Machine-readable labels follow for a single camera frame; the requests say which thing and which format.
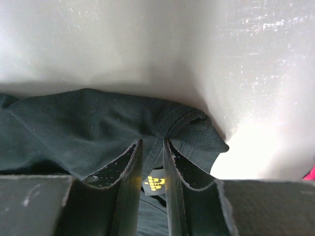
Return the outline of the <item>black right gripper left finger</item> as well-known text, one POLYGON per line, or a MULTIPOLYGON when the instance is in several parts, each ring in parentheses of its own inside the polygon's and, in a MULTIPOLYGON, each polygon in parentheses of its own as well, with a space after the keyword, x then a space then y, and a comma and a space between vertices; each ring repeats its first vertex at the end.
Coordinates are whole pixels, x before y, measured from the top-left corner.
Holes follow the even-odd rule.
POLYGON ((137 232, 143 141, 68 191, 57 236, 134 236, 137 232))

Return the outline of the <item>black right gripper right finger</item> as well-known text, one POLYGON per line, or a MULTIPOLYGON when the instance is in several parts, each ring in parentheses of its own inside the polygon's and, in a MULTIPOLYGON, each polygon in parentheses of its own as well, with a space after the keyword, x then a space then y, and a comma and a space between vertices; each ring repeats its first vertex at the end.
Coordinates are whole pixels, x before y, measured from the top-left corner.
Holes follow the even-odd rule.
POLYGON ((171 236, 237 236, 223 182, 163 143, 168 230, 171 236))

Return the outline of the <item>black daisy print t shirt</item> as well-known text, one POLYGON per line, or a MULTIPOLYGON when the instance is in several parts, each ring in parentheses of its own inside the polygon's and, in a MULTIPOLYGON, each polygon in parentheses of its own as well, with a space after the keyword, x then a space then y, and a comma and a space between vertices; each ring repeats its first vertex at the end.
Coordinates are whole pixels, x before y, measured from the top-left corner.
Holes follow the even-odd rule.
POLYGON ((93 89, 0 96, 0 233, 56 236, 68 191, 143 141, 136 236, 169 236, 163 143, 210 174, 229 147, 203 111, 93 89))

